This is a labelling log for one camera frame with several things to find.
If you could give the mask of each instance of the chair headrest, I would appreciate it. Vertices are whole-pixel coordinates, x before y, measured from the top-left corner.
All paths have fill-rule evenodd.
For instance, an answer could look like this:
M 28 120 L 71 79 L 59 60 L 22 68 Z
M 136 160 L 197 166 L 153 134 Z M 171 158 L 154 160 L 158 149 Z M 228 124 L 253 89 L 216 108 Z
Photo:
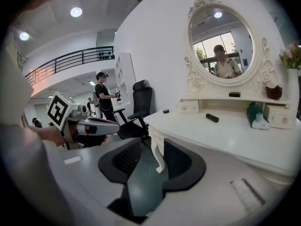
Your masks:
M 141 90 L 145 90 L 145 84 L 144 84 L 145 80 L 139 81 L 137 83 L 135 83 L 133 85 L 133 91 L 141 91 Z

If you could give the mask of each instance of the oval mirror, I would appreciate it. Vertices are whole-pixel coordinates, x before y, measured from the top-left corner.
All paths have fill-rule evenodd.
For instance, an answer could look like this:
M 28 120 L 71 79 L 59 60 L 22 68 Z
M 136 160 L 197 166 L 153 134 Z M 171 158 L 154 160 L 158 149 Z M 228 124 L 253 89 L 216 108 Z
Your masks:
M 223 8 L 207 8 L 193 17 L 191 40 L 200 66 L 222 79 L 233 79 L 248 69 L 253 45 L 245 25 Z

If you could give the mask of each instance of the curved table leg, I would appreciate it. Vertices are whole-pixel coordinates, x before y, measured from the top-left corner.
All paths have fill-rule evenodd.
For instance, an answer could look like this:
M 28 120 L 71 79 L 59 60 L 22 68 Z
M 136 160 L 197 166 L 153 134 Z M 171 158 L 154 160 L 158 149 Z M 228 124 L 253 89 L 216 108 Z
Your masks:
M 158 173 L 161 173 L 165 168 L 165 163 L 163 160 L 163 156 L 158 148 L 155 133 L 153 133 L 153 131 L 150 129 L 150 126 L 149 126 L 149 136 L 151 137 L 151 151 L 159 164 L 159 167 L 157 167 L 156 170 Z

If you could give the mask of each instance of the brown bowl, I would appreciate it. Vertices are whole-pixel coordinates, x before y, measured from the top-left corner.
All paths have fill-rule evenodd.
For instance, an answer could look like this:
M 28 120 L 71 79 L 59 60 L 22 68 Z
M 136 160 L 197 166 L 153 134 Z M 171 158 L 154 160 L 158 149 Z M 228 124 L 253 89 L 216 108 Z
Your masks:
M 267 93 L 267 97 L 273 100 L 279 100 L 282 96 L 282 87 L 276 85 L 274 88 L 268 87 L 265 88 L 265 92 Z

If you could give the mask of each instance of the balcony railing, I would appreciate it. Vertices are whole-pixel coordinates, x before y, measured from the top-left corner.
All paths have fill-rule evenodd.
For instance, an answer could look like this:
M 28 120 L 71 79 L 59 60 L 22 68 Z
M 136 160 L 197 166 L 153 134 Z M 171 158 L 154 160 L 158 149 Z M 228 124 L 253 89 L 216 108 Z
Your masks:
M 87 48 L 50 60 L 25 75 L 25 78 L 31 85 L 34 85 L 60 71 L 90 62 L 108 59 L 115 59 L 113 47 Z

